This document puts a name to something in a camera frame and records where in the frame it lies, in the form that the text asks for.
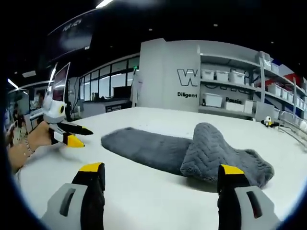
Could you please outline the person's left hand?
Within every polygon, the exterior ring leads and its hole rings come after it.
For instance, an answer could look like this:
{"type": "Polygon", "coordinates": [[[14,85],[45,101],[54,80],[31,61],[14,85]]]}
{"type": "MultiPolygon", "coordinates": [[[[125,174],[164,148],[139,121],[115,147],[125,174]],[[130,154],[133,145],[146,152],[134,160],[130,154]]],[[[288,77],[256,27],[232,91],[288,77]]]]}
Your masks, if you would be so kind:
{"type": "Polygon", "coordinates": [[[32,155],[39,147],[56,144],[53,132],[49,131],[49,124],[46,121],[39,123],[24,140],[26,148],[32,155]]]}

